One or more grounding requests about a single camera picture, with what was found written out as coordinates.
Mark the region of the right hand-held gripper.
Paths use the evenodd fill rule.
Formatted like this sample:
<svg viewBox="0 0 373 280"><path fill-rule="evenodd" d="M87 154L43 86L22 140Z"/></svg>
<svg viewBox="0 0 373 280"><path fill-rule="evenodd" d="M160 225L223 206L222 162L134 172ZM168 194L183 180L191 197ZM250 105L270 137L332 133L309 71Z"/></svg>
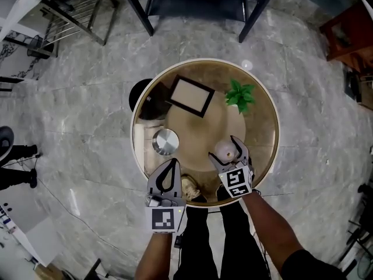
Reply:
<svg viewBox="0 0 373 280"><path fill-rule="evenodd" d="M219 173L221 182L230 197L242 197L252 192L254 168L249 164L249 150L242 140L230 136L237 150L237 163L223 163L215 154L209 152L208 158Z"/></svg>

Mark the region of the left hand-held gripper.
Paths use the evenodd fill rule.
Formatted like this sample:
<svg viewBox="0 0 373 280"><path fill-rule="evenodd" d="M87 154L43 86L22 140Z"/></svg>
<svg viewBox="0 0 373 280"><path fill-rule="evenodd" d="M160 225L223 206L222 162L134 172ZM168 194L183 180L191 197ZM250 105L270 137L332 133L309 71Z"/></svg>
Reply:
<svg viewBox="0 0 373 280"><path fill-rule="evenodd" d="M147 190L146 227L153 233L178 232L186 207L179 161L172 158L161 164L149 176Z"/></svg>

